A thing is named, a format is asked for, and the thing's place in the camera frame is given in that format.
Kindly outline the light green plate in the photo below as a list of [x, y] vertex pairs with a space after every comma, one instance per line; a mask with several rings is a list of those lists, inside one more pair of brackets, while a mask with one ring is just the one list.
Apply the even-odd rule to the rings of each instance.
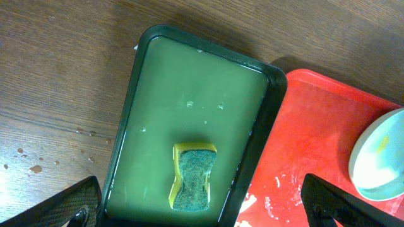
[[371, 201], [403, 195], [403, 109], [375, 120], [360, 135], [348, 163], [357, 192]]

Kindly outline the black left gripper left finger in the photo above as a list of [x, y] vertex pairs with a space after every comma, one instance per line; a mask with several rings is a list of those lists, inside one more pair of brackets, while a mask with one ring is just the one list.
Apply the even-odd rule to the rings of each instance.
[[87, 177], [1, 226], [95, 226], [101, 190], [95, 176]]

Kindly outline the yellow green sponge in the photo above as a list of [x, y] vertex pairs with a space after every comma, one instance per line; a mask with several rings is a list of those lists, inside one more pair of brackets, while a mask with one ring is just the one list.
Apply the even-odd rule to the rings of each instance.
[[210, 204], [210, 173], [217, 149], [209, 143], [177, 143], [173, 146], [174, 182], [169, 194], [175, 211], [201, 212]]

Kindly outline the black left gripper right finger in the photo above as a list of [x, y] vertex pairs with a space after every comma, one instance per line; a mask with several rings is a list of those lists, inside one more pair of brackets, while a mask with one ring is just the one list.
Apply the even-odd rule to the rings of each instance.
[[310, 227], [403, 227], [398, 219], [308, 173], [300, 193]]

